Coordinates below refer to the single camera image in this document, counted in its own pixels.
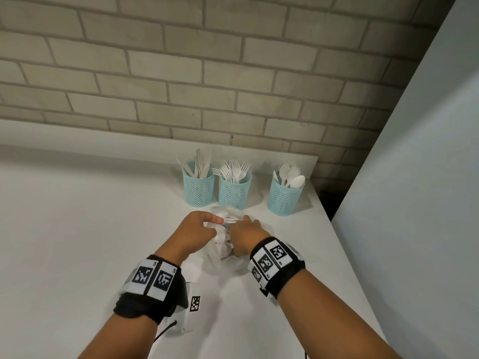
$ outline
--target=black wrist strap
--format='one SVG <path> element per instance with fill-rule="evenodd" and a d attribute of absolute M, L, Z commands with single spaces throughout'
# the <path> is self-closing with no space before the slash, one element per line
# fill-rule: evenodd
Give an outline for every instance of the black wrist strap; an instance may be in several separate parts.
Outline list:
<path fill-rule="evenodd" d="M 257 244 L 249 258 L 248 269 L 260 284 L 261 292 L 275 298 L 296 273 L 306 268 L 302 255 L 288 242 L 275 237 Z"/>
<path fill-rule="evenodd" d="M 155 255 L 141 261 L 123 285 L 113 312 L 125 318 L 146 315 L 158 325 L 180 305 L 188 307 L 181 268 Z"/>

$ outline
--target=white brick wall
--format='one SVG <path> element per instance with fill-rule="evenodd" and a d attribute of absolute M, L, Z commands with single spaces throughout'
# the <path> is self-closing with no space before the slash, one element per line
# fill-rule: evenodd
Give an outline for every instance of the white brick wall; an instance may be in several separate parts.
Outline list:
<path fill-rule="evenodd" d="M 454 0 L 0 0 L 0 118 L 314 154 L 348 189 Z"/>

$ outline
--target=white table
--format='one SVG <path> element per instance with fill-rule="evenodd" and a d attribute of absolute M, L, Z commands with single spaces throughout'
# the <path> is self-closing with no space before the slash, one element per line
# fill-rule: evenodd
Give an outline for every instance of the white table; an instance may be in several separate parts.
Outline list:
<path fill-rule="evenodd" d="M 181 179 L 171 165 L 0 146 L 0 357 L 75 358 L 131 269 L 193 210 Z M 307 252 L 307 268 L 384 337 L 310 182 L 284 218 L 267 210 L 270 183 L 254 176 L 246 212 Z M 150 358 L 303 357 L 253 277 L 201 264 L 191 257 L 184 271 L 203 286 L 204 317 L 160 338 Z"/>

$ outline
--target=light blue mesh cup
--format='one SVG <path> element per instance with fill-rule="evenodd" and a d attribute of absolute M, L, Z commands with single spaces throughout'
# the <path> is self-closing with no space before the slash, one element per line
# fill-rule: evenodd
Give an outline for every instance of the light blue mesh cup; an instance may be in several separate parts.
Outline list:
<path fill-rule="evenodd" d="M 303 188 L 304 184 L 299 189 L 290 189 L 281 186 L 276 180 L 272 179 L 268 209 L 281 217 L 293 214 Z"/>
<path fill-rule="evenodd" d="M 195 162 L 188 163 L 191 171 L 195 170 Z M 195 179 L 189 176 L 183 170 L 184 199 L 192 207 L 204 207 L 213 201 L 213 187 L 215 185 L 215 176 L 212 166 L 205 179 Z"/>
<path fill-rule="evenodd" d="M 232 184 L 219 178 L 219 205 L 231 205 L 237 209 L 243 209 L 248 198 L 249 186 L 253 176 L 246 174 L 239 184 Z"/>

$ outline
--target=black cable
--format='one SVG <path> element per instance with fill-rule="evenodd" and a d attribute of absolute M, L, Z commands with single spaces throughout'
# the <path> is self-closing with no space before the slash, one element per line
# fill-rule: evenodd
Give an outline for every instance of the black cable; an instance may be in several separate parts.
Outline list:
<path fill-rule="evenodd" d="M 160 336 L 162 336 L 168 329 L 171 329 L 173 326 L 175 326 L 178 322 L 175 320 L 171 324 L 169 324 L 166 329 L 164 329 L 161 333 L 158 334 L 158 336 L 153 340 L 153 342 L 157 341 Z"/>

